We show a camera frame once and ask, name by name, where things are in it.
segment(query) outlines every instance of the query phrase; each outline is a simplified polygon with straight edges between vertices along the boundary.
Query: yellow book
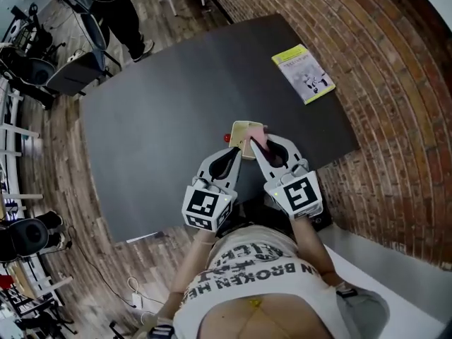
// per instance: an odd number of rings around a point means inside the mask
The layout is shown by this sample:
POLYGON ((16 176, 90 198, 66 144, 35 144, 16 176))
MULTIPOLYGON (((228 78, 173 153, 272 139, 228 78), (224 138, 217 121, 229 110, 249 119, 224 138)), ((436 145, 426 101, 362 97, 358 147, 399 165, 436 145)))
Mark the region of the yellow book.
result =
POLYGON ((306 105, 336 87, 309 50, 301 44, 271 59, 306 105))

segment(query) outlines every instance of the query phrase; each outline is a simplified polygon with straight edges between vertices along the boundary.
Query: white cable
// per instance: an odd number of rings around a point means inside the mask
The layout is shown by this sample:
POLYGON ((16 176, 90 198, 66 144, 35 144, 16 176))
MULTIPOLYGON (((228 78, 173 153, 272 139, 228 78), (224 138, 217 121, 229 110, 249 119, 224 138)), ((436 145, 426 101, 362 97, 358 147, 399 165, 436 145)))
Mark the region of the white cable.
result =
POLYGON ((127 279, 127 285, 131 288, 131 290, 133 292, 135 292, 135 294, 138 294, 138 295, 140 295, 140 296, 144 297, 145 299, 150 300, 152 302, 157 302, 157 303, 159 303, 161 305, 165 305, 165 303, 159 302, 158 300, 155 300, 155 299, 151 299, 150 297, 146 297, 145 295, 143 295, 143 293, 139 292, 138 289, 140 288, 140 283, 138 282, 138 280, 134 276, 131 276, 130 278, 127 279), (136 288, 134 288, 134 287, 132 287, 132 285, 130 285, 130 280, 135 280, 136 288))
POLYGON ((136 294, 138 294, 138 289, 139 289, 139 287, 140 287, 140 284, 138 283, 138 280, 137 280, 135 277, 131 276, 130 278, 128 278, 128 279, 127 279, 127 285, 131 288, 131 290, 132 290, 133 292, 135 292, 136 294), (130 280, 135 280, 135 281, 136 281, 136 289, 133 289, 133 288, 132 288, 132 285, 130 285, 130 280))
POLYGON ((145 312, 143 312, 143 313, 141 314, 141 316, 140 316, 140 321, 141 321, 141 324, 142 324, 142 325, 144 325, 144 321, 143 321, 144 314, 155 315, 154 313, 151 313, 150 311, 145 311, 145 312))

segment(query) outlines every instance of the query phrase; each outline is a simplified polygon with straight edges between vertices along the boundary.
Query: red brick wall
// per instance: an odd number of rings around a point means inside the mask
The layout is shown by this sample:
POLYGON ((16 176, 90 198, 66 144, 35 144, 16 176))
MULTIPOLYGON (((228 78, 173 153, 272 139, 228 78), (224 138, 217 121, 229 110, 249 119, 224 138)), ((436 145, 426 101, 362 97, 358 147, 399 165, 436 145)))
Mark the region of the red brick wall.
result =
POLYGON ((335 222, 452 269, 450 31, 427 1, 218 1, 234 21, 282 14, 336 82, 361 150, 318 171, 335 222))

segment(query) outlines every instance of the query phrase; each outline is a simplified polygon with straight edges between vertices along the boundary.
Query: table top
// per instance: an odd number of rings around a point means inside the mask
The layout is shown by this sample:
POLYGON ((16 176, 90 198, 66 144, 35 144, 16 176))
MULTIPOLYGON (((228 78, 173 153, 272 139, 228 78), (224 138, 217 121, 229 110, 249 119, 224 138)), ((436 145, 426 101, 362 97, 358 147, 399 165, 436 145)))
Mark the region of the table top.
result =
MULTIPOLYGON (((280 15, 244 21, 158 52, 82 99, 91 170, 114 240, 182 225, 186 186, 204 158, 227 147, 223 136, 236 120, 292 140, 314 170, 358 149, 334 91, 304 105, 272 62, 299 43, 280 15)), ((244 160, 239 199, 263 183, 257 163, 244 160)))
POLYGON ((37 299, 35 291, 32 288, 32 284, 30 283, 30 279, 25 273, 23 262, 21 260, 10 263, 6 270, 8 271, 8 274, 13 277, 14 284, 22 295, 25 295, 30 299, 37 299))

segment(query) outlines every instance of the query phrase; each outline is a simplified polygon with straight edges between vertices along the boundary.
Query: power strip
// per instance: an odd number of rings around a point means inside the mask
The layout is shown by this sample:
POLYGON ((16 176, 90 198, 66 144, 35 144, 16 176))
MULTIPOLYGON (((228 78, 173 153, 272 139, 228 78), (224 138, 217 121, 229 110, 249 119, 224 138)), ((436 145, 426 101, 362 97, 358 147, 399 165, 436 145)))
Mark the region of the power strip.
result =
POLYGON ((141 295, 137 294, 136 292, 132 292, 132 302, 133 302, 133 305, 135 305, 137 309, 141 310, 143 308, 143 298, 141 297, 141 295))

